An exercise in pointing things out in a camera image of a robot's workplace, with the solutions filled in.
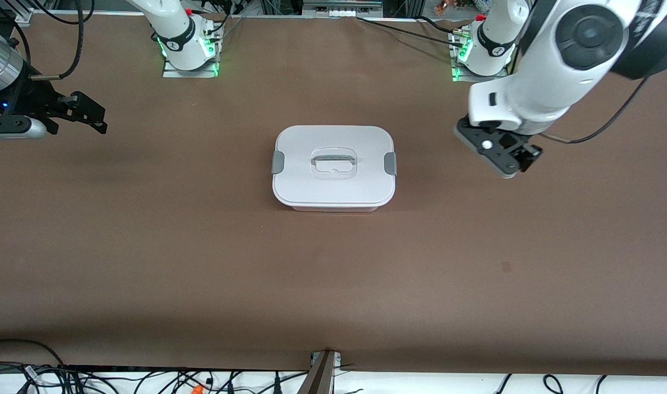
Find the white box lid grey clips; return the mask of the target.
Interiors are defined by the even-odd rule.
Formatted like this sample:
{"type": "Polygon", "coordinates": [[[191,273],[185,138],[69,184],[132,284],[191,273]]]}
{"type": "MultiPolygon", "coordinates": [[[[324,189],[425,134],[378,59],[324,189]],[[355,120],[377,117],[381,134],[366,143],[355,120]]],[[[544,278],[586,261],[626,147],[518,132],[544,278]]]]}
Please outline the white box lid grey clips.
{"type": "Polygon", "coordinates": [[[391,135],[370,125],[288,127],[271,160],[271,189],[282,204],[386,205],[396,176],[391,135]]]}

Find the pink plastic storage box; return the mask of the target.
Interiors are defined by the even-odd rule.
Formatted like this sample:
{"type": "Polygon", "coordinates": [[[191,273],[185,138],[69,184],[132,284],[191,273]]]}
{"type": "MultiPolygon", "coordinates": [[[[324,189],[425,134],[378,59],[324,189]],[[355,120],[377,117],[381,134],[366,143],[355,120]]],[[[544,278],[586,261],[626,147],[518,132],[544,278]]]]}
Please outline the pink plastic storage box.
{"type": "Polygon", "coordinates": [[[383,207],[383,205],[284,205],[295,211],[320,213],[368,213],[383,207]]]}

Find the white power strip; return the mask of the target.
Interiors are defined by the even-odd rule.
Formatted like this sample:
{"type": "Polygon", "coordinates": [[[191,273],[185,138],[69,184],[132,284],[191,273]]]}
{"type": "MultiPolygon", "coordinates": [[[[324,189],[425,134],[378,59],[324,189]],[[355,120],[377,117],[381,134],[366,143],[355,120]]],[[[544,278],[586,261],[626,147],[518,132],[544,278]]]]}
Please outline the white power strip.
{"type": "Polygon", "coordinates": [[[382,0],[301,0],[301,14],[310,18],[383,18],[382,0]]]}

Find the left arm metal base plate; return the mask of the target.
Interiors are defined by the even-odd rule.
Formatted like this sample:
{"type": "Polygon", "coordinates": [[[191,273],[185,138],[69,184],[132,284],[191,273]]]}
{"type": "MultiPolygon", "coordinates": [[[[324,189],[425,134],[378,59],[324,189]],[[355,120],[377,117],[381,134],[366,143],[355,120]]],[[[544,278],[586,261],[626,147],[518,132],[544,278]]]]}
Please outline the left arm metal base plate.
{"type": "Polygon", "coordinates": [[[481,76],[471,72],[466,65],[459,61],[453,62],[451,70],[453,71],[453,82],[481,83],[495,80],[496,78],[504,78],[509,75],[508,67],[505,66],[497,74],[481,76]]]}

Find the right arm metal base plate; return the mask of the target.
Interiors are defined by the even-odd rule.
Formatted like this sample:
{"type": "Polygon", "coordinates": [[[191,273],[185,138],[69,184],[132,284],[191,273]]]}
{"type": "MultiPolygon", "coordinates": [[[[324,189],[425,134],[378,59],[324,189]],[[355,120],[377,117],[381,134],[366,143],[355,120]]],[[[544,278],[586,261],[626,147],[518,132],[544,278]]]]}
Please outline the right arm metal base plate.
{"type": "Polygon", "coordinates": [[[220,57],[216,56],[198,69],[180,70],[176,69],[171,62],[164,59],[164,67],[161,75],[163,78],[215,78],[218,77],[220,67],[220,57]]]}

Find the grey metal bracket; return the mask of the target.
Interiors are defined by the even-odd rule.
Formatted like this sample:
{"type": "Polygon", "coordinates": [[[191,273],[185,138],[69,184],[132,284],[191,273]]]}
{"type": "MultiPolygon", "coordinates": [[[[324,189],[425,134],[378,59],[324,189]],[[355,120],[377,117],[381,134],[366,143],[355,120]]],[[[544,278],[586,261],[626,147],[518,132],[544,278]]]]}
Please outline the grey metal bracket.
{"type": "Polygon", "coordinates": [[[325,350],[311,354],[311,368],[297,394],[333,394],[335,374],[343,365],[339,352],[325,350]]]}

